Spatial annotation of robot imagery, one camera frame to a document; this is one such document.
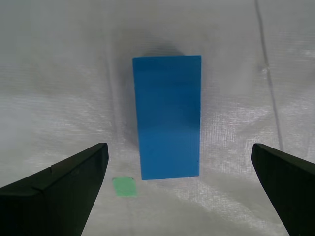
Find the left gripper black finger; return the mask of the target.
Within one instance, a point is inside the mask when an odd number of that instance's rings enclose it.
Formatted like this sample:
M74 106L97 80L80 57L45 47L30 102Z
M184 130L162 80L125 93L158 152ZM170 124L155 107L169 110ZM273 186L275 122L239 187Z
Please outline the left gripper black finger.
M108 145L96 144L0 189L2 236L80 236L102 186Z
M315 234L315 165L264 144L251 161L274 209L291 236Z

